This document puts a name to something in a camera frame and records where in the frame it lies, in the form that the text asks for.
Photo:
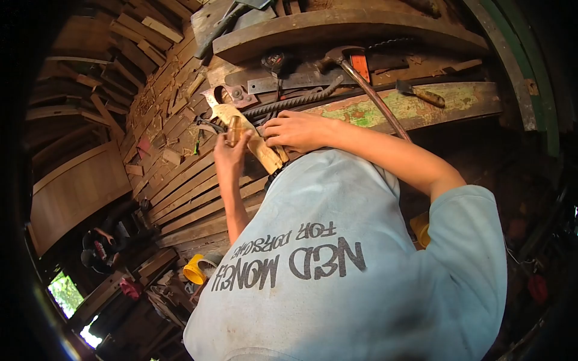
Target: red object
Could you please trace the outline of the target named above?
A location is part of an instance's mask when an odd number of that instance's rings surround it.
[[[141,159],[143,159],[145,155],[150,155],[149,149],[150,149],[150,141],[149,138],[147,138],[147,136],[145,135],[140,138],[139,144],[136,145],[136,150],[139,153]]]
[[[357,72],[369,84],[371,84],[371,78],[369,77],[369,69],[367,67],[367,60],[365,59],[365,55],[352,55],[351,56],[351,65],[353,66],[353,69],[357,70]]]
[[[539,274],[533,275],[528,280],[528,291],[537,304],[543,304],[548,299],[546,280]]]
[[[123,277],[123,279],[120,281],[119,283],[120,285],[120,289],[122,290],[122,292],[130,297],[133,300],[138,300],[140,295],[143,292],[143,287],[141,284],[136,284],[134,283],[132,280],[130,279],[126,279]]]

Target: metal ruler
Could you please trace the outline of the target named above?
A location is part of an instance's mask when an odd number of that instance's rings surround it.
[[[335,69],[321,74],[320,72],[294,73],[287,79],[283,79],[281,84],[283,89],[318,87],[320,85],[329,85],[335,78],[343,75],[343,84],[356,84],[355,81],[341,69]],[[272,76],[247,81],[247,92],[249,94],[259,94],[267,91],[277,90],[278,79]]]

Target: yellow bucket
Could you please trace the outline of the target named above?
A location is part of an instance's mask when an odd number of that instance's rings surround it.
[[[197,285],[202,285],[207,279],[207,276],[205,276],[205,274],[199,269],[199,266],[197,266],[197,262],[202,258],[202,254],[196,254],[191,258],[189,263],[183,267],[184,276]]]
[[[431,241],[429,238],[429,213],[424,212],[415,218],[410,219],[409,226],[412,228],[413,233],[416,234],[417,242],[424,248],[426,248]]]

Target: light blue t-shirt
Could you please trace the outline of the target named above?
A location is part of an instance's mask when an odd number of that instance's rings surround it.
[[[195,361],[480,360],[506,301],[493,194],[452,189],[416,251],[391,174],[340,150],[298,159],[208,281]]]

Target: window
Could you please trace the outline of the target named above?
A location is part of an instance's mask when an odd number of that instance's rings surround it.
[[[72,283],[70,276],[64,276],[62,271],[54,277],[48,286],[48,290],[67,318],[72,317],[78,306],[80,306],[84,300],[80,292],[76,289],[74,283]],[[90,334],[88,329],[97,318],[98,316],[95,316],[80,332],[80,335],[86,340],[86,342],[94,348],[102,342],[102,339]]]

